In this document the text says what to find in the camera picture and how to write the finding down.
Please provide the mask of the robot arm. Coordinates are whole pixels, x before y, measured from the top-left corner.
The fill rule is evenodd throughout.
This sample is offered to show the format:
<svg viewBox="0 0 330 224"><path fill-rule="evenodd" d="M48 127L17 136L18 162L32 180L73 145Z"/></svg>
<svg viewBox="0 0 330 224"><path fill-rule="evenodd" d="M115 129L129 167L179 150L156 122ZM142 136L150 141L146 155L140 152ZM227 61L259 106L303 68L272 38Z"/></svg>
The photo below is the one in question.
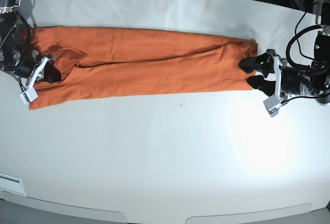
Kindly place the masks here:
<svg viewBox="0 0 330 224"><path fill-rule="evenodd" d="M31 48L32 28L21 15L21 0L1 0L1 72L13 77L22 91L35 82L57 83L61 74L53 55Z"/></svg>
<svg viewBox="0 0 330 224"><path fill-rule="evenodd" d="M304 34L317 30L314 56L309 65L294 62L291 47ZM318 0L316 23L296 31L286 47L286 56L280 57L274 49L242 59L238 67L246 74L259 72L246 81L267 95L263 104L270 114L295 99L314 99L321 105L329 104L329 0Z"/></svg>

